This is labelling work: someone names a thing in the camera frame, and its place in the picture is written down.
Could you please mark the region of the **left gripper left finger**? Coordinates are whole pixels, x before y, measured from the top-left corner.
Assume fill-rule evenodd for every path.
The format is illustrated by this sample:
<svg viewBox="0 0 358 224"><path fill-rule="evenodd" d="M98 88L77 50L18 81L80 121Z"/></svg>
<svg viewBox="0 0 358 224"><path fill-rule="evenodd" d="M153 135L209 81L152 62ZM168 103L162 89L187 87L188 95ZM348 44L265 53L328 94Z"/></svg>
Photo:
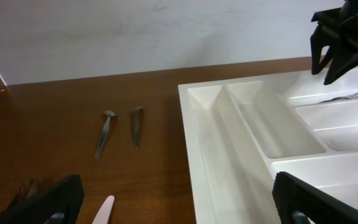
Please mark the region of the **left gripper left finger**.
<svg viewBox="0 0 358 224"><path fill-rule="evenodd" d="M0 224L67 223L75 224L85 193L81 177L72 174L49 189L0 212Z"/></svg>

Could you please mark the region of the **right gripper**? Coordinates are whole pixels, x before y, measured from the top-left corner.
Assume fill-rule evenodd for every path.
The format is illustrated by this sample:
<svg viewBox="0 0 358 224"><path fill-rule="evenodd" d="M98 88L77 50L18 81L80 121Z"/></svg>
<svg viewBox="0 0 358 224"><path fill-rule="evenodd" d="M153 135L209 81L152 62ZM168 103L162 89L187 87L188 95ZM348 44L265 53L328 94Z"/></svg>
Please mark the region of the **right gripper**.
<svg viewBox="0 0 358 224"><path fill-rule="evenodd" d="M345 0L340 8L316 12L311 21L318 23L310 37L311 74L317 75L331 61L324 79L324 85L330 85L358 66L358 47L353 44L335 45L336 39L358 42L358 0ZM326 46L328 51L321 58Z"/></svg>

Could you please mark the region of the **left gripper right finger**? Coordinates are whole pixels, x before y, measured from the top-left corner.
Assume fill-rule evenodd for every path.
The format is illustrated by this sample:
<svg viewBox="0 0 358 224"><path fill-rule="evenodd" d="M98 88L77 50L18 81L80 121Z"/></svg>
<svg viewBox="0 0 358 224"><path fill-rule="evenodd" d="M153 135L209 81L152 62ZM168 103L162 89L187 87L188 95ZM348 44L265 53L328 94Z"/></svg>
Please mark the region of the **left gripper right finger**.
<svg viewBox="0 0 358 224"><path fill-rule="evenodd" d="M283 224L358 224L357 209L287 172L276 174L272 195Z"/></svg>

